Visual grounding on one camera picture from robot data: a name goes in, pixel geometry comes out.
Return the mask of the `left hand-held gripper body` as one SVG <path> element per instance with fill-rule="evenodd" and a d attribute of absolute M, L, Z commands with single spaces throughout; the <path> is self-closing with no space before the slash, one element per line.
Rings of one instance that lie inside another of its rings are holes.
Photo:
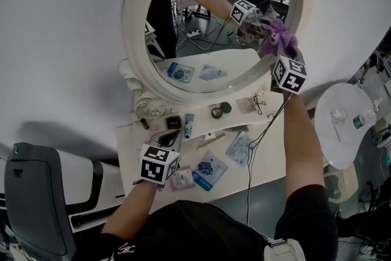
<path fill-rule="evenodd" d="M 181 129 L 165 130 L 143 144 L 139 155 L 140 179 L 165 185 L 178 169 L 182 139 Z"/>

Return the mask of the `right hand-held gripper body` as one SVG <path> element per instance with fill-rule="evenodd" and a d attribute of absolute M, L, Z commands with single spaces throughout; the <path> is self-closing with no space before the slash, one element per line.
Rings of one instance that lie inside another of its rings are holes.
<path fill-rule="evenodd" d="M 300 51 L 294 56 L 278 54 L 275 63 L 271 66 L 271 91 L 300 94 L 307 79 L 305 62 Z"/>

